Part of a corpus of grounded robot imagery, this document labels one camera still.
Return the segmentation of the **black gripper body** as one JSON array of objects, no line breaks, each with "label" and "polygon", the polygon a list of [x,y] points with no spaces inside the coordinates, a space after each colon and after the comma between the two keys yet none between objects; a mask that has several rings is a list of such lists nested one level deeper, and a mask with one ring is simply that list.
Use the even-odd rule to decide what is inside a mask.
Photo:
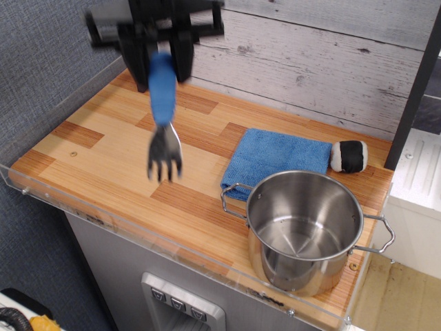
[{"label": "black gripper body", "polygon": [[112,1],[84,12],[91,46],[121,48],[124,41],[143,45],[190,40],[224,33],[224,1]]}]

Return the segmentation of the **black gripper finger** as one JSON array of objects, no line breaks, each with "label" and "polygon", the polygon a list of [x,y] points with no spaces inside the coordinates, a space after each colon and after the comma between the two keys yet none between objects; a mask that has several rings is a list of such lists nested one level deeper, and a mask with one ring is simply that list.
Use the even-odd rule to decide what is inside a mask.
[{"label": "black gripper finger", "polygon": [[157,51],[155,32],[143,24],[119,24],[117,32],[120,52],[133,79],[148,83],[151,57]]},{"label": "black gripper finger", "polygon": [[194,58],[194,43],[189,30],[172,29],[170,49],[175,67],[176,78],[179,83],[185,82],[192,73]]}]

